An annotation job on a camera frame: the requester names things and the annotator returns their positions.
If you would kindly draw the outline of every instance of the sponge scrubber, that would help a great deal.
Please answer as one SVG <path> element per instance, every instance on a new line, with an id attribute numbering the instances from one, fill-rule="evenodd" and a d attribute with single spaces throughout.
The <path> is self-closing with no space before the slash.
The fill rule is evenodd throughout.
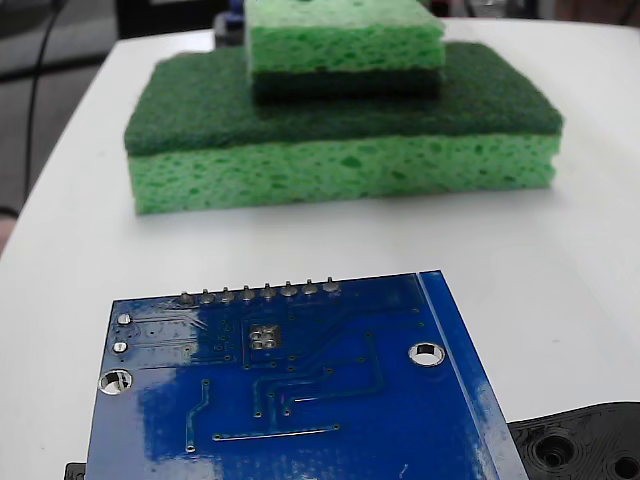
<path id="1" fill-rule="evenodd" d="M 444 64 L 444 24 L 416 0 L 252 0 L 245 9 L 252 72 Z"/>
<path id="2" fill-rule="evenodd" d="M 268 106 L 237 81 L 243 49 L 162 63 L 125 134 L 137 209 L 548 186 L 558 112 L 489 48 L 447 56 L 437 101 Z"/>
<path id="3" fill-rule="evenodd" d="M 252 0 L 245 8 L 258 100 L 415 95 L 439 85 L 444 26 L 416 0 Z"/>

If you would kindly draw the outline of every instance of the gray floor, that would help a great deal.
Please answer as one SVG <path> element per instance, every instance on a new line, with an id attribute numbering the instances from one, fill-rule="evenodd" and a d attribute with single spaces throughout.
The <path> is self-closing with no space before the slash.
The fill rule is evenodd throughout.
<path id="1" fill-rule="evenodd" d="M 35 63 L 44 25 L 43 21 L 31 31 L 0 38 L 0 76 Z M 116 38 L 113 0 L 69 0 L 52 30 L 44 63 L 107 54 Z M 99 65 L 82 67 L 40 77 L 34 111 L 31 185 L 98 68 Z M 29 78 L 0 83 L 0 206 L 16 211 L 25 200 L 30 89 Z"/>

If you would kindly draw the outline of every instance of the screw hole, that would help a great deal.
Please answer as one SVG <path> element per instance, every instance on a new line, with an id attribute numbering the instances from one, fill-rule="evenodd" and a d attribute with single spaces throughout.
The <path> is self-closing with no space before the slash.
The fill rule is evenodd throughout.
<path id="1" fill-rule="evenodd" d="M 552 435 L 538 443 L 536 455 L 548 468 L 558 468 L 573 459 L 574 448 L 568 439 Z"/>
<path id="2" fill-rule="evenodd" d="M 98 388 L 106 395 L 120 395 L 129 390 L 132 383 L 133 377 L 126 370 L 111 370 L 100 377 Z"/>
<path id="3" fill-rule="evenodd" d="M 616 475 L 626 480 L 637 477 L 640 473 L 640 465 L 631 457 L 622 457 L 616 462 L 614 470 Z"/>
<path id="4" fill-rule="evenodd" d="M 409 358 L 421 367 L 436 367 L 445 356 L 444 348 L 435 343 L 418 343 L 409 349 Z"/>

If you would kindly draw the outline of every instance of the white tabletop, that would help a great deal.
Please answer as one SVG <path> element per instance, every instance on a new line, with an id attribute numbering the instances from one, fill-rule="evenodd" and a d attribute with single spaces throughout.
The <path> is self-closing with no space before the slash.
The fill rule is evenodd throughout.
<path id="1" fill-rule="evenodd" d="M 442 269 L 508 421 L 640 401 L 638 31 L 454 20 L 448 35 L 494 47 L 565 115 L 551 190 L 137 217 L 129 116 L 155 62 L 212 35 L 120 42 L 0 261 L 0 478 L 85 461 L 112 300 L 182 290 Z"/>

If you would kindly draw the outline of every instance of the blue circuit board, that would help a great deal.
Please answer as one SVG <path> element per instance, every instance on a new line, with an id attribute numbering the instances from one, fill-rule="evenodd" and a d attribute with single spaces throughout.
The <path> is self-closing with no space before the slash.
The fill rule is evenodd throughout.
<path id="1" fill-rule="evenodd" d="M 86 478 L 526 474 L 428 272 L 114 302 Z"/>

